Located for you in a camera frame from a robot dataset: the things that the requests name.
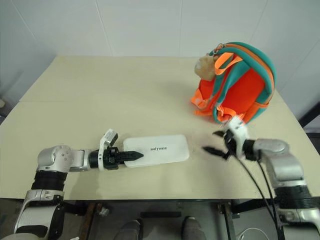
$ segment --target orange backpack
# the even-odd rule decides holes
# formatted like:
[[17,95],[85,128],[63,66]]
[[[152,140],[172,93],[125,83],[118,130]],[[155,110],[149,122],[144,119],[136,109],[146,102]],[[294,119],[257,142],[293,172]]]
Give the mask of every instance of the orange backpack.
[[219,44],[210,56],[215,61],[215,77],[200,80],[191,102],[196,115],[213,116],[222,124],[238,115],[245,123],[268,107],[276,84],[276,70],[260,50],[243,42]]

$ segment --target black cable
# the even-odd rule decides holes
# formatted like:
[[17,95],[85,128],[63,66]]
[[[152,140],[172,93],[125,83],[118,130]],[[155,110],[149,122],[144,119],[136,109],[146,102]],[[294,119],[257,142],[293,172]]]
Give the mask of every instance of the black cable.
[[263,192],[261,191],[261,188],[259,187],[259,185],[258,185],[257,181],[255,180],[254,176],[251,174],[251,172],[249,171],[249,169],[247,168],[247,166],[246,166],[239,158],[237,158],[237,156],[236,156],[235,154],[234,154],[234,157],[235,157],[235,159],[238,160],[238,162],[242,165],[242,167],[245,169],[245,171],[246,171],[246,172],[248,173],[248,175],[250,176],[251,180],[254,182],[256,188],[258,189],[259,193],[261,194],[261,197],[262,197],[262,199],[263,199],[263,201],[264,201],[264,203],[265,203],[266,209],[268,210],[268,212],[269,212],[269,214],[270,214],[270,216],[271,216],[274,224],[276,224],[275,218],[274,218],[274,216],[273,216],[273,214],[272,214],[272,212],[271,212],[271,209],[270,209],[270,206],[269,206],[269,204],[268,204],[268,202],[267,202],[267,199],[265,198],[265,195],[264,195]]
[[257,163],[258,163],[258,165],[259,165],[259,167],[261,169],[261,172],[262,172],[264,180],[265,180],[265,184],[266,184],[266,186],[268,188],[268,191],[269,191],[272,210],[273,210],[273,216],[274,216],[274,224],[275,224],[275,228],[276,228],[276,234],[277,234],[278,239],[280,240],[281,239],[280,238],[281,233],[280,233],[280,227],[278,226],[278,218],[277,218],[277,212],[276,212],[276,205],[275,205],[274,196],[272,194],[272,191],[271,191],[271,188],[270,188],[266,173],[265,173],[264,169],[262,168],[261,163],[259,161],[257,161]]

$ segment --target beige table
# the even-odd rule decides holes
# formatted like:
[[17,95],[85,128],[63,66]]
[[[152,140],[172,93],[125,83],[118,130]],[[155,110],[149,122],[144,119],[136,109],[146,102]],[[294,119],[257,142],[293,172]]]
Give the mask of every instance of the beige table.
[[[66,144],[96,149],[108,128],[127,137],[185,134],[190,159],[150,167],[69,173],[65,198],[79,200],[260,198],[234,159],[223,161],[202,146],[223,146],[219,128],[193,115],[189,102],[199,83],[195,58],[57,57],[0,126],[0,197],[24,198],[43,148]],[[290,144],[313,196],[320,196],[320,157],[276,92],[249,125],[253,138]],[[255,163],[246,162],[262,190]]]

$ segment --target white wall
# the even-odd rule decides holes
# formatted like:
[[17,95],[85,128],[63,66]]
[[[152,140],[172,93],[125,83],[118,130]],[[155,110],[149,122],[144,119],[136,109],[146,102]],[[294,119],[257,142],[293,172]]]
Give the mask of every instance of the white wall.
[[0,96],[15,105],[55,55],[195,57],[242,41],[274,61],[299,118],[320,96],[319,11],[319,0],[0,0]]

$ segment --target gray shoe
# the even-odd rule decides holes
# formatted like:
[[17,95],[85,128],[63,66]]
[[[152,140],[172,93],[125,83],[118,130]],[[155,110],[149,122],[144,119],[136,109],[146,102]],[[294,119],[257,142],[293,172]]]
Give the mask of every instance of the gray shoe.
[[113,240],[142,240],[143,223],[139,220],[127,222],[121,227]]
[[182,240],[206,240],[206,235],[199,222],[187,216],[182,223]]

